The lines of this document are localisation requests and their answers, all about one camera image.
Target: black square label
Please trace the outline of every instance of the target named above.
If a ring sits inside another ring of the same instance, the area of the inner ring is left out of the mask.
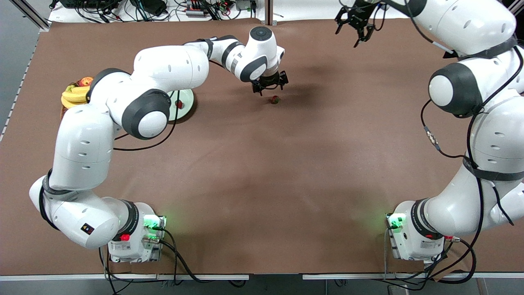
[[[84,223],[80,228],[84,233],[90,235],[95,229],[87,223]]]

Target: brown tabletop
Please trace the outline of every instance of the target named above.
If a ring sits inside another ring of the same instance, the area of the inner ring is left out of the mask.
[[[69,82],[109,67],[132,71],[147,47],[227,34],[247,42],[255,25],[54,23],[42,33],[0,143],[0,274],[102,271],[97,251],[49,227],[28,197],[52,166],[60,93]],[[115,152],[94,191],[167,215],[195,273],[381,272],[384,214],[440,193],[461,165],[436,152],[419,119],[431,74],[452,60],[409,20],[388,20],[356,49],[356,32],[346,26],[335,36],[332,20],[271,29],[286,49],[280,69],[290,83],[283,91],[260,97],[211,65],[194,89],[195,114],[154,149]],[[270,104],[276,94],[281,102]],[[467,120],[430,106],[426,122],[447,153],[465,150]],[[115,146],[157,140],[128,136]],[[524,271],[522,223],[481,234],[477,271]],[[166,257],[115,269],[169,273]]]

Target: white round cap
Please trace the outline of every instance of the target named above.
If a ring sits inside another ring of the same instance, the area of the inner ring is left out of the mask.
[[[446,106],[453,99],[453,85],[447,77],[435,76],[429,82],[429,96],[436,105]]]
[[[167,118],[164,113],[154,111],[146,114],[138,124],[138,132],[146,138],[153,138],[159,135],[167,125]]]

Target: gray floor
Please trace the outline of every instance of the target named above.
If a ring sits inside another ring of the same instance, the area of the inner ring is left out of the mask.
[[[38,29],[31,21],[23,18],[22,13],[9,1],[0,1],[0,126],[3,127],[13,100],[24,75],[27,63],[38,39]],[[485,292],[482,295],[513,295],[524,293],[524,280],[521,279],[486,279],[480,281]],[[115,283],[116,288],[123,285]],[[144,294],[326,294],[325,281],[303,281],[301,276],[270,275],[252,276],[242,289],[236,289],[227,282],[213,282],[200,285],[184,282],[178,287],[162,287],[160,283],[133,284],[122,292],[124,295]],[[341,288],[333,281],[327,282],[327,293],[337,294],[387,294],[387,285],[371,280],[351,280]],[[0,282],[2,295],[91,295],[111,294],[110,285],[104,280],[68,280],[68,281],[20,281]],[[463,294],[478,295],[476,280],[462,285],[444,285],[430,282],[418,294]]]

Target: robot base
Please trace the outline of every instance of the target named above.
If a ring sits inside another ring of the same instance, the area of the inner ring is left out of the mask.
[[[179,104],[178,106],[179,109],[177,113],[177,106],[175,105],[175,103],[177,102],[178,92],[180,92],[179,100],[181,104]],[[195,98],[191,89],[170,91],[167,94],[169,95],[169,97],[171,97],[171,107],[169,108],[169,121],[174,121],[175,114],[177,114],[177,122],[186,115],[190,116],[191,110],[195,107]]]
[[[129,236],[128,241],[110,241],[107,246],[112,262],[148,262],[160,260],[163,239],[163,230],[154,230],[151,227],[164,229],[166,217],[157,216],[153,209],[145,203],[135,203],[139,210],[138,226]]]
[[[389,230],[393,256],[404,260],[423,260],[424,264],[431,264],[442,252],[444,238],[432,240],[418,233],[411,221],[411,208],[414,203],[402,202],[393,214],[387,215],[388,226],[399,226]]]

